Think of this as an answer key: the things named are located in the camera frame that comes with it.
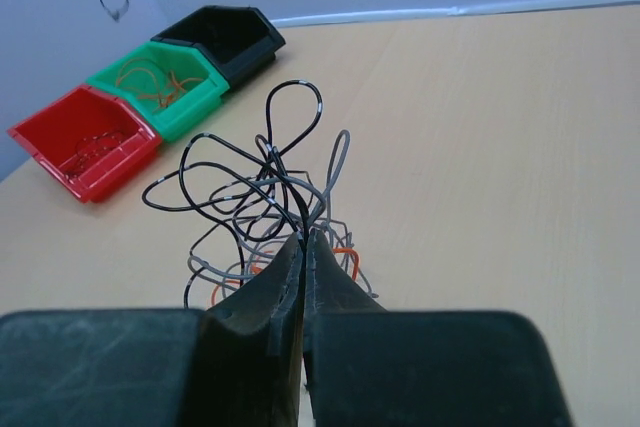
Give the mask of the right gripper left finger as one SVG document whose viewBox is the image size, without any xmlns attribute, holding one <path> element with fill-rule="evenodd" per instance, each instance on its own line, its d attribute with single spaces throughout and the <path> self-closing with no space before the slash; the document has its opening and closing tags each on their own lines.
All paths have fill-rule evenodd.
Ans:
<svg viewBox="0 0 640 427">
<path fill-rule="evenodd" d="M 209 310 L 31 310 L 1 320 L 5 426 L 294 426 L 304 253 Z"/>
</svg>

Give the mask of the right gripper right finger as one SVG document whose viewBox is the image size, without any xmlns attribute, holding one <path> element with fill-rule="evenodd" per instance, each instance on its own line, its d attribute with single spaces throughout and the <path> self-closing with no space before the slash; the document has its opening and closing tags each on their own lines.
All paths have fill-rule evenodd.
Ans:
<svg viewBox="0 0 640 427">
<path fill-rule="evenodd" d="M 319 426 L 569 426 L 545 340 L 503 310 L 390 311 L 325 235 L 306 256 L 304 362 Z"/>
</svg>

